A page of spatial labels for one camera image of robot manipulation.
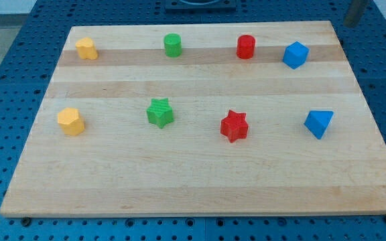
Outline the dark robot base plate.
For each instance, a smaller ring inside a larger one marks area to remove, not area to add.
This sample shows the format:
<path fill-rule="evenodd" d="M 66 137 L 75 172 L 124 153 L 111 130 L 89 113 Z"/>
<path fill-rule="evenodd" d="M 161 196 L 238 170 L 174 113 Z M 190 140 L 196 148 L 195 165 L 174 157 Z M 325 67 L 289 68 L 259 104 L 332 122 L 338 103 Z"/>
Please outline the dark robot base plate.
<path fill-rule="evenodd" d="M 166 12 L 214 11 L 237 8 L 237 0 L 164 0 Z"/>

